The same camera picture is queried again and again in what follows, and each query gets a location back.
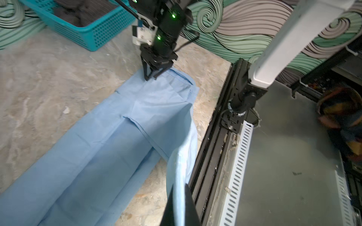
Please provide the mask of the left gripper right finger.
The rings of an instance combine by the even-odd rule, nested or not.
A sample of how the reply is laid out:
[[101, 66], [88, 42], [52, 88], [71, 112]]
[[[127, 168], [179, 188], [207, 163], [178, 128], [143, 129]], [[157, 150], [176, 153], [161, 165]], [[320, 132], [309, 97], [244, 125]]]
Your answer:
[[189, 186], [185, 185], [185, 226], [201, 226]]

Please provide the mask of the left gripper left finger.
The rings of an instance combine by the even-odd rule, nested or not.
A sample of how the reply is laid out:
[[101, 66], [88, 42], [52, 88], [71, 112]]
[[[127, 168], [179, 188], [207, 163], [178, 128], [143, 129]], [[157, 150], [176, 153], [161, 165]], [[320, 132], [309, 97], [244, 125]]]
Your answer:
[[171, 188], [160, 226], [175, 226], [173, 213], [173, 187]]

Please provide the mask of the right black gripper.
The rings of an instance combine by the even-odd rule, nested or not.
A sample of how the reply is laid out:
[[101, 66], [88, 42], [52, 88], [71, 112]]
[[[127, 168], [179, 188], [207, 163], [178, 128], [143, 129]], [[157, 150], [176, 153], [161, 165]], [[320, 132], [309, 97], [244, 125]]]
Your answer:
[[177, 59], [175, 47], [182, 29], [193, 22], [191, 11], [187, 8], [191, 1], [129, 1], [137, 11], [137, 26], [158, 27], [153, 45], [141, 44], [141, 60], [144, 79], [152, 77], [151, 68], [159, 68], [153, 75], [157, 79], [173, 66]]

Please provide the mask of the light blue long sleeve shirt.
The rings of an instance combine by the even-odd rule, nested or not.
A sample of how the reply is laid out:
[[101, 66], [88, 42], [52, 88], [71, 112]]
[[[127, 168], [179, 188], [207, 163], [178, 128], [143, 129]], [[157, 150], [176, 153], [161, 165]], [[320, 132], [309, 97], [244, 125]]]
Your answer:
[[112, 226], [160, 159], [175, 225], [198, 152], [199, 88], [174, 68], [136, 72], [1, 194], [3, 226]]

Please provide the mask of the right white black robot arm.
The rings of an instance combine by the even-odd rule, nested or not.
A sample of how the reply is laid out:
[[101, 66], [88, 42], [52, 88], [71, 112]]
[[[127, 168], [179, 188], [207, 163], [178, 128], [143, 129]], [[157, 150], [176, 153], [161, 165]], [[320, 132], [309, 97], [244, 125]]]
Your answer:
[[173, 66], [180, 36], [230, 62], [246, 60], [226, 107], [240, 115], [286, 68], [307, 73], [362, 33], [358, 1], [129, 1], [125, 9], [147, 30], [138, 42], [145, 80]]

